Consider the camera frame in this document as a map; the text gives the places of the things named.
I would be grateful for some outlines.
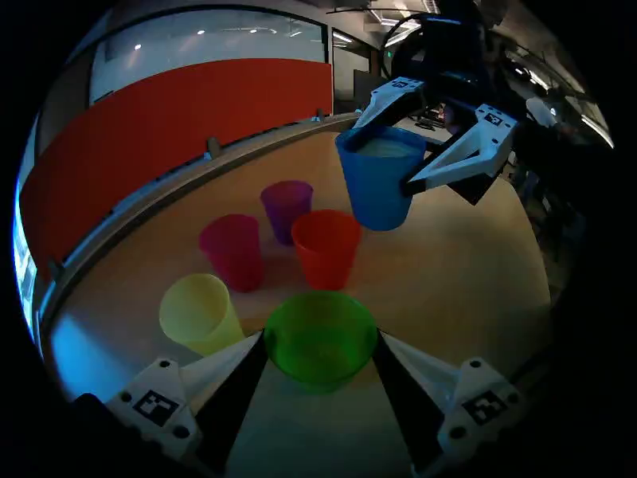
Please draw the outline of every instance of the table surface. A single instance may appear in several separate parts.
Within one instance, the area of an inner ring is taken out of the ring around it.
[[[199,358],[162,333],[158,307],[180,277],[212,272],[197,235],[215,217],[243,213],[260,222],[264,284],[232,293],[246,335],[286,298],[309,290],[293,248],[276,243],[259,194],[273,182],[300,179],[315,188],[315,210],[351,211],[335,136],[313,135],[206,183],[99,261],[65,301],[49,337],[49,367],[67,395],[90,392],[107,401],[158,356],[182,365]],[[400,228],[364,229],[344,293],[384,331],[453,365],[480,355],[507,375],[550,341],[541,252],[518,196],[500,178],[477,206],[444,186],[415,196]],[[337,392],[311,395],[268,362],[228,471],[408,476],[408,467],[372,363]]]

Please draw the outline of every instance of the person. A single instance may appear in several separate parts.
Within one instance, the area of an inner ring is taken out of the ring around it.
[[[534,96],[531,96],[526,101],[526,111],[531,116],[531,119],[543,127],[557,127],[557,118],[543,100],[543,98],[548,96],[548,92],[539,84],[534,84],[533,94]]]
[[[568,124],[558,121],[549,105],[543,100],[548,97],[548,90],[539,84],[534,84],[533,93],[534,96],[526,100],[527,115],[539,126],[551,130],[557,139],[570,137],[573,129]],[[518,192],[520,202],[524,207],[528,204],[531,194],[537,192],[539,183],[540,178],[537,174],[529,170],[524,163],[518,163],[511,184]]]

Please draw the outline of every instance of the plastic cup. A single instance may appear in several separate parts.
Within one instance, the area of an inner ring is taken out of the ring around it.
[[[366,137],[353,138],[358,129],[336,138],[354,216],[365,227],[388,231],[401,225],[412,204],[401,192],[403,179],[423,161],[424,137],[397,127],[377,127]]]
[[[361,226],[354,217],[341,211],[312,211],[296,220],[292,239],[310,287],[345,287],[361,240]]]
[[[219,217],[201,231],[199,249],[231,289],[250,292],[264,280],[259,222],[252,216]]]
[[[264,340],[281,371],[309,390],[332,391],[369,361],[377,329],[357,300],[338,292],[308,292],[274,310]]]
[[[268,215],[276,240],[293,245],[292,225],[299,216],[312,209],[312,186],[303,181],[281,181],[268,186],[261,193],[261,201]]]
[[[245,339],[228,289],[210,274],[175,282],[159,306],[166,336],[201,355],[210,355]]]

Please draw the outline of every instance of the orange partition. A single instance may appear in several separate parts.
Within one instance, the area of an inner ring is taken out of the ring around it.
[[[283,59],[214,61],[151,76],[76,117],[37,159],[20,194],[36,266],[62,262],[114,205],[221,145],[331,113],[331,66]]]

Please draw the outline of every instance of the green cup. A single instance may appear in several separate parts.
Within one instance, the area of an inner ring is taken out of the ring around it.
[[[294,296],[270,315],[264,332],[269,358],[314,392],[347,383],[372,356],[377,329],[358,301],[338,292]]]

